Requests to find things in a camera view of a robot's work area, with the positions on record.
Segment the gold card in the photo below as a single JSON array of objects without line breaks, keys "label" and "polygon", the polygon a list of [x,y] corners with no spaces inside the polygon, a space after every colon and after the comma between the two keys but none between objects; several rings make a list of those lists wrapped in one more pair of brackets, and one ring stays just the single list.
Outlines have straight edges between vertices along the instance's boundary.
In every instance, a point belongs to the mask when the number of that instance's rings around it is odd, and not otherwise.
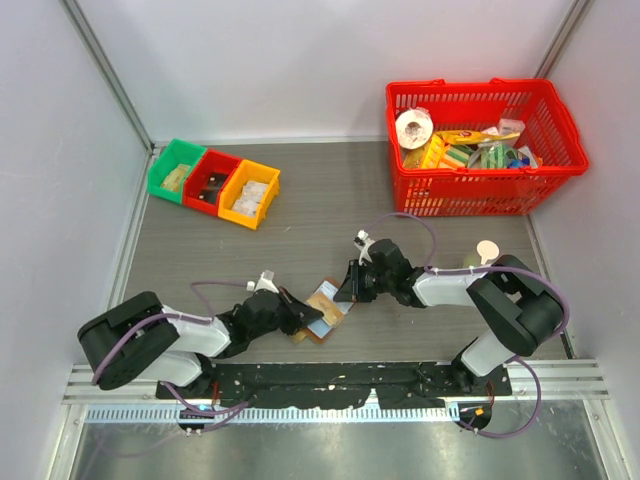
[{"label": "gold card", "polygon": [[345,314],[321,291],[312,294],[308,299],[309,306],[319,310],[323,314],[324,321],[331,327],[337,327],[344,319]]}]

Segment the silver white card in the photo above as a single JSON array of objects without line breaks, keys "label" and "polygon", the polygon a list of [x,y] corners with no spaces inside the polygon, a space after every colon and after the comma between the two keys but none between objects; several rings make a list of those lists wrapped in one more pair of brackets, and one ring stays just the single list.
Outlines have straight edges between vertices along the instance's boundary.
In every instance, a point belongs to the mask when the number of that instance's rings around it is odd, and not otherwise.
[{"label": "silver white card", "polygon": [[260,204],[250,198],[239,198],[235,201],[232,211],[249,218],[254,218],[257,214]]}]

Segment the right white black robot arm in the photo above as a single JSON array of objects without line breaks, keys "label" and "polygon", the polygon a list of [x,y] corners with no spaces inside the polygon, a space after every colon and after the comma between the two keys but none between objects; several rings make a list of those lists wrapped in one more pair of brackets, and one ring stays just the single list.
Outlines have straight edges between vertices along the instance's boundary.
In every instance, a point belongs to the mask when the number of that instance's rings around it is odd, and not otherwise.
[{"label": "right white black robot arm", "polygon": [[457,391],[472,395],[483,388],[498,366],[531,356],[567,323],[568,306],[555,287],[531,272],[513,255],[485,266],[439,269],[411,265],[390,239],[373,240],[360,231],[336,303],[370,303],[391,295],[412,308],[441,305],[474,307],[488,330],[451,362]]}]

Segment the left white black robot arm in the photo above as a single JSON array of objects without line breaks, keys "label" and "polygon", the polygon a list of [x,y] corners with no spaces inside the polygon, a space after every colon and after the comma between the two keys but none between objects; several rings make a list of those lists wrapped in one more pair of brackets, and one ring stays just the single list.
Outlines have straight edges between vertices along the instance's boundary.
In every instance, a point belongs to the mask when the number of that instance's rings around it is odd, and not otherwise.
[{"label": "left white black robot arm", "polygon": [[147,379],[202,398],[213,387],[212,359],[235,357],[276,330],[295,335],[322,316],[282,287],[259,289],[211,317],[180,312],[144,291],[90,320],[77,338],[92,383],[104,391]]}]

